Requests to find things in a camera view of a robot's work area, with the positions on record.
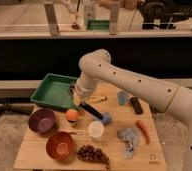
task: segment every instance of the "gray floor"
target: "gray floor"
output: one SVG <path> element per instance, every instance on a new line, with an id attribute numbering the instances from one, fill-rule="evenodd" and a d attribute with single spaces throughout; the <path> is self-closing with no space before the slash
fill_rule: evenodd
<path id="1" fill-rule="evenodd" d="M 169 171 L 181 171 L 187 128 L 168 114 L 154 114 Z M 14 171 L 13 164 L 27 127 L 28 116 L 2 115 L 0 118 L 0 171 Z"/>

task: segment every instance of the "white cup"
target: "white cup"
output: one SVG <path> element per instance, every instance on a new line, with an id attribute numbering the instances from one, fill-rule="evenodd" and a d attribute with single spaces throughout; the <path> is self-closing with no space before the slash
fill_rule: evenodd
<path id="1" fill-rule="evenodd" d="M 87 131 L 93 141 L 99 141 L 104 133 L 104 125 L 99 121 L 93 121 L 88 126 Z"/>

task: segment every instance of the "gray towel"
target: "gray towel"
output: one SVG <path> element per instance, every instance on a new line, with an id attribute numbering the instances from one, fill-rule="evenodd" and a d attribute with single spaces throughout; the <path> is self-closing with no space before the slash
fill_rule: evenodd
<path id="1" fill-rule="evenodd" d="M 117 136 L 119 139 L 126 143 L 126 148 L 123 151 L 124 158 L 132 158 L 139 144 L 139 134 L 137 128 L 132 127 L 118 130 Z"/>

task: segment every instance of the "brown bowl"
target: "brown bowl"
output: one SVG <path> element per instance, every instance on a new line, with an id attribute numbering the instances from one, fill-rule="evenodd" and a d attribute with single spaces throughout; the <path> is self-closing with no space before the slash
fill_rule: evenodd
<path id="1" fill-rule="evenodd" d="M 52 110 L 42 108 L 35 111 L 29 119 L 29 128 L 37 133 L 45 133 L 55 124 L 55 114 Z"/>
<path id="2" fill-rule="evenodd" d="M 55 160 L 64 160 L 75 150 L 75 143 L 67 132 L 57 132 L 47 141 L 47 154 Z"/>

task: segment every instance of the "grapes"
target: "grapes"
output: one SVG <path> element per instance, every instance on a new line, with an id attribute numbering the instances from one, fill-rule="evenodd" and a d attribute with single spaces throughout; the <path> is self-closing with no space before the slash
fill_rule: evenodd
<path id="1" fill-rule="evenodd" d="M 77 152 L 79 160 L 106 164 L 106 169 L 110 169 L 109 157 L 100 149 L 95 148 L 92 145 L 83 145 Z"/>

